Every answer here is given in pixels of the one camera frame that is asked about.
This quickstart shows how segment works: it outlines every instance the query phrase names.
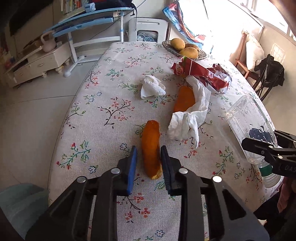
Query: elongated orange food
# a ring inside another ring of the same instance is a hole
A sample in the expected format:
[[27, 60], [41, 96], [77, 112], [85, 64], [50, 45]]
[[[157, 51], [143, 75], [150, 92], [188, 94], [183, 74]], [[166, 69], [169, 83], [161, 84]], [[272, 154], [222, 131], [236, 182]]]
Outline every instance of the elongated orange food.
[[194, 104], [195, 98], [192, 89], [187, 86], [181, 86], [179, 89], [177, 101], [174, 106], [174, 112], [185, 112]]
[[145, 172], [151, 179], [158, 179], [162, 174], [159, 137], [158, 122], [147, 121], [142, 132], [142, 155]]

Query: green bottle label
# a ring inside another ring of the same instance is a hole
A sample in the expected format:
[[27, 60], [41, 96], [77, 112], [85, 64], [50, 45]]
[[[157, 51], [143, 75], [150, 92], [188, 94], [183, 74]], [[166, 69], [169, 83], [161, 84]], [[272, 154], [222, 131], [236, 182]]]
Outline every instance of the green bottle label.
[[267, 177], [272, 174], [272, 165], [268, 165], [266, 167], [259, 168], [262, 177]]

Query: blue desk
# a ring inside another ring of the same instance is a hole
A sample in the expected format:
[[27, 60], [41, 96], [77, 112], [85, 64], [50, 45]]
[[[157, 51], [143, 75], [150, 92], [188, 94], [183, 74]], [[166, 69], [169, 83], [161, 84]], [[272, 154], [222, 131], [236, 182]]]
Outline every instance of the blue desk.
[[[110, 8], [110, 9], [103, 9], [93, 12], [88, 12], [84, 14], [80, 14], [77, 16], [74, 16], [72, 18], [66, 19], [62, 22], [57, 23], [56, 25], [48, 28], [44, 31], [44, 33], [48, 31], [53, 31], [53, 36], [58, 37], [63, 34], [67, 34], [68, 41], [71, 48], [71, 53], [73, 57], [74, 64], [64, 73], [65, 77], [68, 77], [71, 75], [71, 71], [75, 68], [75, 66], [79, 63], [85, 63], [85, 62], [92, 62], [99, 60], [98, 58], [94, 59], [88, 59], [85, 60], [84, 56], [80, 56], [77, 58], [75, 47], [93, 44], [93, 43], [99, 43], [99, 42], [109, 42], [109, 41], [121, 41], [123, 42], [123, 16], [125, 11], [132, 11], [132, 8], [129, 7], [120, 7], [120, 8]], [[100, 16], [98, 15], [106, 13], [111, 14], [109, 16]], [[112, 23], [114, 22], [114, 19], [116, 17], [120, 17], [120, 36], [113, 36], [113, 37], [105, 37], [105, 38], [97, 38], [97, 39], [91, 39], [87, 41], [82, 41], [78, 43], [73, 43], [71, 32], [75, 30], [79, 30], [82, 28], [91, 27], [94, 25], [104, 24], [104, 23]]]

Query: bread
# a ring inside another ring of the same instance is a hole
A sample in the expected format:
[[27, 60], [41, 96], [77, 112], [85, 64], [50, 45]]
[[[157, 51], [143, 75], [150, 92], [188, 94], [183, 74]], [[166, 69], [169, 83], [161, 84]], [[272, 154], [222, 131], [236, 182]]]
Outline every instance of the bread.
[[175, 50], [183, 50], [185, 48], [185, 42], [182, 39], [172, 39], [170, 41], [171, 46], [175, 49]]
[[195, 48], [197, 51], [199, 51], [199, 47], [195, 44], [189, 44], [189, 43], [185, 43], [185, 48]]
[[192, 47], [188, 47], [188, 48], [181, 50], [179, 52], [179, 54], [186, 56], [188, 58], [197, 58], [198, 57], [198, 51]]
[[185, 112], [189, 107], [195, 104], [193, 90], [187, 86], [181, 86], [178, 92], [178, 98], [175, 102], [174, 112]]
[[158, 179], [162, 175], [159, 146], [159, 124], [155, 120], [147, 121], [142, 132], [142, 156], [145, 173], [151, 179]]

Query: red snack bag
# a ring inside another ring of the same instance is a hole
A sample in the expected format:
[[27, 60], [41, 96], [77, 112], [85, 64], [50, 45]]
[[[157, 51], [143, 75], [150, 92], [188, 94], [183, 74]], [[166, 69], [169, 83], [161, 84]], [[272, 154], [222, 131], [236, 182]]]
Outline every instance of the red snack bag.
[[219, 64], [205, 68], [187, 57], [183, 57], [178, 64], [174, 63], [171, 69], [176, 75], [193, 75], [211, 92], [226, 93], [232, 82], [230, 75]]

